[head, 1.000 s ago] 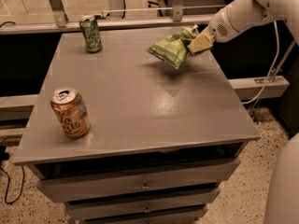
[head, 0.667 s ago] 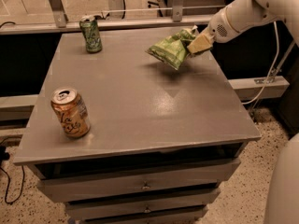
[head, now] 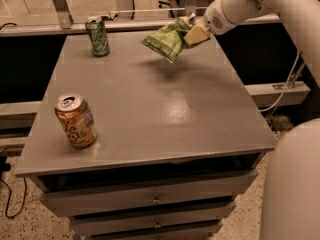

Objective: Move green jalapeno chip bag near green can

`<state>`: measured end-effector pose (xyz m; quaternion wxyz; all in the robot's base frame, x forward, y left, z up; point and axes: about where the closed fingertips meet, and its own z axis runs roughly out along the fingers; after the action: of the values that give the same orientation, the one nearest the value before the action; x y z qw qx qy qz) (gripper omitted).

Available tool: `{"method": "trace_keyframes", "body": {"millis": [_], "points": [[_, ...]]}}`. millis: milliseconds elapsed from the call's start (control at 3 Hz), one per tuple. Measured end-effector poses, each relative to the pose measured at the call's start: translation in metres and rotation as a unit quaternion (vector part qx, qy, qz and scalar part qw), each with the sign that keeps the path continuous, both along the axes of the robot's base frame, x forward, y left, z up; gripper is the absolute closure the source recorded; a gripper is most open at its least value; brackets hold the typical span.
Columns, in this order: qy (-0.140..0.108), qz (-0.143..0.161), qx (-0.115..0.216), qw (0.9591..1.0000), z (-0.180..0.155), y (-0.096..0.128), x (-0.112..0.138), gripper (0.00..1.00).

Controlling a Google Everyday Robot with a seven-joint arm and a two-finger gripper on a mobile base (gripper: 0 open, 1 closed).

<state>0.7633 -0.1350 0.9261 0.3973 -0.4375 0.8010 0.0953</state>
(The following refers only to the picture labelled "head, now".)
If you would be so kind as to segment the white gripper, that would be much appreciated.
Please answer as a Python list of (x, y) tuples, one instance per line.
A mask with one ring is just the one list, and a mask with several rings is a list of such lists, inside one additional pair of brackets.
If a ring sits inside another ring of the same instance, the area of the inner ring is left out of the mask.
[(222, 35), (236, 27), (224, 15), (222, 0), (213, 1), (204, 13), (204, 21), (209, 26), (195, 25), (183, 37), (188, 48), (197, 46), (210, 37), (210, 31), (214, 35)]

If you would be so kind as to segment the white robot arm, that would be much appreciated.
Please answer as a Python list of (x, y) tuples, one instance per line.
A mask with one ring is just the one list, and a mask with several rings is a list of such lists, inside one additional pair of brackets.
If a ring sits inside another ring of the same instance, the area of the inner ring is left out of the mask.
[[(204, 34), (221, 35), (243, 21), (276, 13), (320, 84), (318, 0), (216, 0), (196, 21)], [(285, 134), (269, 161), (260, 240), (320, 240), (320, 119)]]

